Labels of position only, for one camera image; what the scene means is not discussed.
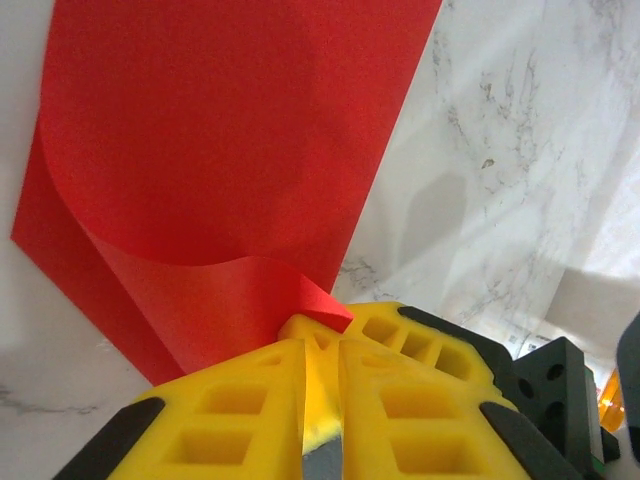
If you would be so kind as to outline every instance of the rectangular cutout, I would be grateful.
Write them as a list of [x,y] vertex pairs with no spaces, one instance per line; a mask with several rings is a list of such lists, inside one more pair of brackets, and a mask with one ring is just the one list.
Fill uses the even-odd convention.
[[203,395],[196,413],[260,415],[266,397],[267,389],[262,385],[216,385]]
[[455,418],[449,395],[431,385],[387,385],[380,390],[387,418]]
[[471,365],[463,352],[455,350],[448,345],[443,345],[438,361],[436,362],[436,369],[460,380],[467,380],[471,371]]
[[406,435],[391,439],[398,470],[405,474],[484,473],[469,442],[462,437],[440,434]]
[[241,465],[250,443],[249,432],[187,430],[165,460],[179,464]]
[[419,362],[423,362],[430,345],[431,339],[429,337],[420,335],[416,332],[409,332],[407,339],[404,341],[404,345],[402,345],[400,353],[407,357],[414,358]]
[[331,344],[331,339],[324,336],[321,333],[318,332],[314,332],[313,333],[313,338],[315,339],[316,343],[318,344],[318,347],[320,348],[320,350],[326,350],[327,348],[329,348],[329,345]]
[[371,317],[362,329],[365,336],[386,346],[391,344],[397,332],[396,325],[380,317]]

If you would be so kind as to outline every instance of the marble countertop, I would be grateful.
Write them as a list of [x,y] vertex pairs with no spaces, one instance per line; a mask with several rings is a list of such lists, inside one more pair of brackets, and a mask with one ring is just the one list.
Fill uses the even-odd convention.
[[[149,386],[8,240],[50,9],[0,3],[3,480],[50,478]],[[514,356],[568,334],[606,372],[640,310],[639,23],[633,0],[445,0],[334,294]]]

